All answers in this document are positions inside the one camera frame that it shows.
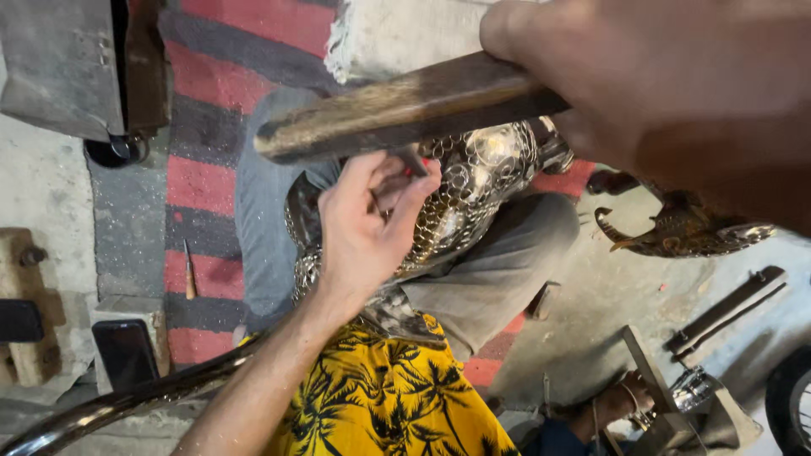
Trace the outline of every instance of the bolt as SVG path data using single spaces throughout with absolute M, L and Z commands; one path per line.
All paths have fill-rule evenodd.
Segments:
M 45 250 L 37 247 L 37 246 L 29 246 L 23 250 L 23 253 L 19 256 L 19 265 L 20 266 L 36 266 L 40 264 L 45 258 L 48 257 L 48 252 Z

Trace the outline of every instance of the hammer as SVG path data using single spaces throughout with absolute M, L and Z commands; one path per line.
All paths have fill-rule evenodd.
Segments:
M 556 114 L 569 105 L 526 70 L 481 51 L 326 98 L 265 123 L 257 152 L 279 164 L 351 157 Z

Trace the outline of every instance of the black phone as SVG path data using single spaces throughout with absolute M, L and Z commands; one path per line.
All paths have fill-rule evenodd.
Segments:
M 160 378 L 143 320 L 99 321 L 92 331 L 113 391 Z

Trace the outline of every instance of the red and black striped rug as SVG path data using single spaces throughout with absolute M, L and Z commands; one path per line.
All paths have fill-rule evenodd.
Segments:
M 343 91 L 323 64 L 336 12 L 323 0 L 180 0 L 161 14 L 174 72 L 164 283 L 177 369 L 230 350 L 232 331 L 249 315 L 234 226 L 245 122 L 256 102 L 280 86 Z M 569 174 L 534 184 L 579 196 L 592 169 L 578 162 Z M 199 294 L 192 300 L 185 296 L 184 239 Z M 466 365 L 471 383 L 492 383 L 522 325 L 517 316 Z

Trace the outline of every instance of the yellow shirt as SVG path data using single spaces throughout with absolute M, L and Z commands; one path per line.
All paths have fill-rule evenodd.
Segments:
M 439 324 L 423 316 L 432 332 Z M 518 451 L 462 364 L 347 325 L 298 387 L 267 454 L 511 455 Z

